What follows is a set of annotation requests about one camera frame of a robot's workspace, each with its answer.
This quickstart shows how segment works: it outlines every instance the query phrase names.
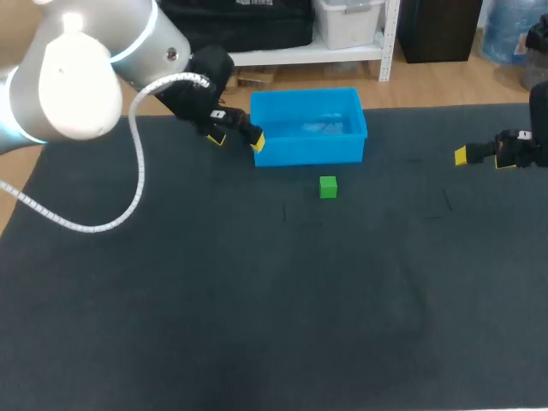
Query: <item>blue plastic bin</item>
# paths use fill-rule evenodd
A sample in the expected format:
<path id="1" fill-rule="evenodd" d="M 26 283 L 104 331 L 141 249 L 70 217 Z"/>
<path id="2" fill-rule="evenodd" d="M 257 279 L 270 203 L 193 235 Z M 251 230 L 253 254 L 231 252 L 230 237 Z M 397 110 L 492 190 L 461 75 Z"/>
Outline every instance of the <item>blue plastic bin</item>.
<path id="1" fill-rule="evenodd" d="M 361 163 L 366 119 L 354 88 L 255 92 L 251 120 L 265 131 L 256 167 Z"/>

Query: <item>black mat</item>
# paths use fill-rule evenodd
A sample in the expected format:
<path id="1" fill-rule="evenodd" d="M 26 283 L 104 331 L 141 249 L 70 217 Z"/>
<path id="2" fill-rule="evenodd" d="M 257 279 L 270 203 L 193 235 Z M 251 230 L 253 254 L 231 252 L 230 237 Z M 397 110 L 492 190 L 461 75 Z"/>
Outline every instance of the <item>black mat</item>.
<path id="1" fill-rule="evenodd" d="M 372 110 L 362 165 L 256 170 L 140 120 L 120 229 L 18 206 L 0 240 L 0 409 L 548 406 L 546 170 L 456 169 L 521 105 Z M 127 124 L 45 149 L 27 191 L 78 222 L 131 200 Z M 318 198 L 336 175 L 339 198 Z"/>

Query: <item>wooden floor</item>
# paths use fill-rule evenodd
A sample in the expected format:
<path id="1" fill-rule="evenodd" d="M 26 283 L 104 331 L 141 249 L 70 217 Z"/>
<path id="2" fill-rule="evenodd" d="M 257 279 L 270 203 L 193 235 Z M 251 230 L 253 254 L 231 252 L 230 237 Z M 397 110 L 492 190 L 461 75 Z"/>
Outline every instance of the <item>wooden floor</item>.
<path id="1" fill-rule="evenodd" d="M 30 0 L 0 0 L 0 67 L 21 60 L 38 21 L 37 10 Z M 366 109 L 528 101 L 528 93 L 520 86 L 520 70 L 499 68 L 486 62 L 479 56 L 477 46 L 467 63 L 409 65 L 398 50 L 390 82 L 377 82 L 377 75 L 377 63 L 363 63 L 347 73 L 336 73 L 332 65 L 291 66 L 280 69 L 276 81 L 269 89 L 356 87 Z M 124 85 L 123 89 L 127 109 L 135 93 L 128 86 Z M 223 98 L 227 105 L 249 110 L 252 91 L 250 88 L 242 88 Z M 140 114 L 170 113 L 158 101 L 149 98 L 143 104 Z M 1 156 L 0 179 L 22 188 L 39 153 L 39 148 L 32 147 Z M 9 221 L 14 206 L 11 197 L 0 193 L 0 233 Z"/>

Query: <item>green cube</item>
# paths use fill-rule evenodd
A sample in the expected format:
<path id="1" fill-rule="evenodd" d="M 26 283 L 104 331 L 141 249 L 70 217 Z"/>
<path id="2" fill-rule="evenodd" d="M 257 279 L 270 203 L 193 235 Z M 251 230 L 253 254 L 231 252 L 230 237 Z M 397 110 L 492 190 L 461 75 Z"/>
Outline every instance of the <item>green cube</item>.
<path id="1" fill-rule="evenodd" d="M 337 178 L 334 176 L 319 178 L 319 197 L 321 199 L 337 198 Z"/>

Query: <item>gray trash can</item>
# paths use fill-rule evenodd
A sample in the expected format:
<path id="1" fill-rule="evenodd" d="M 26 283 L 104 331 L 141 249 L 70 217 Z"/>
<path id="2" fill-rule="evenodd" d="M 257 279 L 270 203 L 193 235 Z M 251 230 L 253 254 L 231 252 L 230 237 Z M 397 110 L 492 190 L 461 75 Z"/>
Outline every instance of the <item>gray trash can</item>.
<path id="1" fill-rule="evenodd" d="M 548 14 L 540 18 L 540 23 L 529 30 L 527 60 L 521 83 L 527 90 L 548 81 Z"/>

